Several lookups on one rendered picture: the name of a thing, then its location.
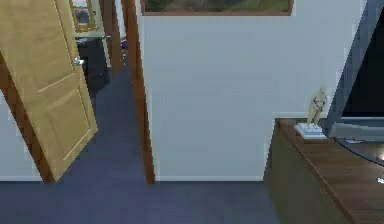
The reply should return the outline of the dark wooden television stand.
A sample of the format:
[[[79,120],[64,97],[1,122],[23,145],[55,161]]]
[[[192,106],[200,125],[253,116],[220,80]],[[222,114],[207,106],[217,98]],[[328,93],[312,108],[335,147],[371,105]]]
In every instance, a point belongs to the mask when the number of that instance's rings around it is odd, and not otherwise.
[[[282,224],[384,224],[384,167],[277,118],[263,182]]]

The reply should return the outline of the black cabinet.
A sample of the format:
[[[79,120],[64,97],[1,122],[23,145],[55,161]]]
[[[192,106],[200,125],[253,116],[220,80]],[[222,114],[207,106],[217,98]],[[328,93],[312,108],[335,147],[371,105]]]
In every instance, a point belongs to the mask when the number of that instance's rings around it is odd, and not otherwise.
[[[88,91],[94,96],[110,81],[103,42],[100,37],[78,37],[76,39]]]

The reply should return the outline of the beige statuette on white base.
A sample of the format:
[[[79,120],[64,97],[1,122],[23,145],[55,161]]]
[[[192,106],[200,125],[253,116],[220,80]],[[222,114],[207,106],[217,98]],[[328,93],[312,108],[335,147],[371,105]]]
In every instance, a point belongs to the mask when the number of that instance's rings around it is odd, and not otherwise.
[[[323,112],[327,96],[324,88],[320,88],[317,93],[312,97],[308,116],[305,123],[297,123],[294,128],[305,140],[321,140],[326,136],[322,128],[318,125],[320,115]]]

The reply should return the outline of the gold framed mirror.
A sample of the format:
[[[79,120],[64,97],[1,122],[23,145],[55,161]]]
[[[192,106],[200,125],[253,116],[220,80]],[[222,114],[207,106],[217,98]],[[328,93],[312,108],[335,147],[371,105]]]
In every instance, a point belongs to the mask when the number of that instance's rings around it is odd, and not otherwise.
[[[91,0],[69,0],[76,32],[88,32],[96,29]]]

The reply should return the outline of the light wooden room door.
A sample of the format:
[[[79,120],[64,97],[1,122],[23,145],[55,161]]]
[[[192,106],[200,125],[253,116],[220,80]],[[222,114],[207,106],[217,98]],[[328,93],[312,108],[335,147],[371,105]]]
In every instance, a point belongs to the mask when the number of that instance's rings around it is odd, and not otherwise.
[[[98,131],[68,0],[0,0],[0,90],[21,154],[0,181],[58,181]]]

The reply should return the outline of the grey flat television set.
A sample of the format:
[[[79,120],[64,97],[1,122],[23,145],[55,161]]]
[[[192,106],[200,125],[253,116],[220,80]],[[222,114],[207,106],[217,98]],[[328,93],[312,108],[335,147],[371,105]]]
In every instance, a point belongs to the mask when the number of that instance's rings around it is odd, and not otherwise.
[[[323,132],[384,167],[384,0],[364,6]]]

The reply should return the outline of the brown framed wall picture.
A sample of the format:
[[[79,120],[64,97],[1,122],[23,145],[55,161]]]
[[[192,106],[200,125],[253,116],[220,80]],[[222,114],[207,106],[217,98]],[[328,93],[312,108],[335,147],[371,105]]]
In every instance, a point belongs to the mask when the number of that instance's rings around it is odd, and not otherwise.
[[[273,15],[292,13],[295,0],[141,0],[144,15]]]

